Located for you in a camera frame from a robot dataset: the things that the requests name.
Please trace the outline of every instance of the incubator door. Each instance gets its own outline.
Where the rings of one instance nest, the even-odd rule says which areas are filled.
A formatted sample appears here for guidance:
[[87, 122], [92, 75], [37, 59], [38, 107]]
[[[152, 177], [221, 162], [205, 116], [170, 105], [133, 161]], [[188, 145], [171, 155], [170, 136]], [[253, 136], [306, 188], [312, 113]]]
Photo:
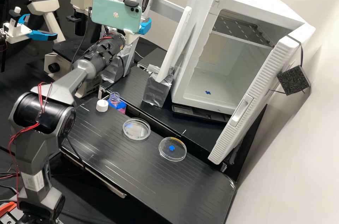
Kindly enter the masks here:
[[[305, 23], [289, 35], [304, 46], [314, 31], [314, 27]], [[276, 75], [289, 66], [289, 59], [299, 49], [299, 44], [287, 36], [278, 41], [241, 98], [210, 153], [209, 160], [219, 164], [239, 144], [272, 95], [270, 89], [275, 89], [278, 85]]]

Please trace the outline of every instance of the empty petri dish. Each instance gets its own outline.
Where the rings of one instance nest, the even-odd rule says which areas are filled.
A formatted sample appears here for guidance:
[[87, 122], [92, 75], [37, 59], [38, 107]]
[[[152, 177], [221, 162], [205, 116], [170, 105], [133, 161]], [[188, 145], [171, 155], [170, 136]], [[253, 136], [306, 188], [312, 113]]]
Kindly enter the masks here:
[[167, 137], [161, 140], [159, 144], [159, 152], [165, 159], [178, 162], [185, 159], [187, 149], [181, 140], [173, 137]]
[[133, 140], [144, 140], [151, 134], [149, 124], [139, 118], [128, 119], [123, 124], [124, 134]]

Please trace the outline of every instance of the blue clamp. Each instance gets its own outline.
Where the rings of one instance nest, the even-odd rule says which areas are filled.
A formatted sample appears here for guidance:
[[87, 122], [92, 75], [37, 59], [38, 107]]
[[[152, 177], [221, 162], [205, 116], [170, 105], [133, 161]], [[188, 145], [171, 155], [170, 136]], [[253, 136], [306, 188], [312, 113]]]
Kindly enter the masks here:
[[[28, 23], [29, 16], [30, 14], [22, 15], [19, 18], [18, 23], [26, 25]], [[41, 30], [32, 30], [31, 33], [27, 34], [27, 36], [35, 41], [53, 41], [58, 37], [58, 34]]]
[[144, 22], [140, 23], [141, 28], [139, 29], [138, 33], [141, 34], [141, 35], [147, 34], [147, 32], [151, 29], [151, 25], [152, 25], [151, 18], [145, 19]]
[[18, 20], [18, 23], [19, 24], [23, 24], [23, 25], [26, 25], [28, 23], [28, 20], [29, 20], [29, 16], [31, 16], [31, 14], [23, 14], [19, 20]]

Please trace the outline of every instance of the robotic arm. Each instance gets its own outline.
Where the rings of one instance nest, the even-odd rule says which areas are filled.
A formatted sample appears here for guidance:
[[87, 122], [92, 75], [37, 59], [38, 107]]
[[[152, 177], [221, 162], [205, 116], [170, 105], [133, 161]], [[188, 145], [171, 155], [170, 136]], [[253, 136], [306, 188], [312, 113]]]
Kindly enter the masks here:
[[43, 85], [42, 96], [48, 96], [41, 113], [38, 87], [23, 94], [14, 104], [9, 121], [15, 134], [22, 127], [39, 123], [35, 130], [16, 138], [16, 162], [24, 187], [18, 205], [24, 212], [20, 223], [58, 224], [65, 197], [50, 182], [49, 156], [59, 150], [76, 117], [73, 95], [85, 80], [92, 80], [125, 46], [119, 33], [110, 34], [92, 45], [73, 70], [52, 84]]

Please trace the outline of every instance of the mint green iphone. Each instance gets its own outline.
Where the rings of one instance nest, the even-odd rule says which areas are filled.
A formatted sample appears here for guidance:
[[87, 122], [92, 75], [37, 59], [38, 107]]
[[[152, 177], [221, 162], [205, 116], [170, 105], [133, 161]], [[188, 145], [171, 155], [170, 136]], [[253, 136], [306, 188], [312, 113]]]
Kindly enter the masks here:
[[130, 0], [118, 2], [114, 0], [93, 0], [92, 21], [120, 30], [128, 29], [134, 33], [139, 31], [141, 20], [139, 3]]

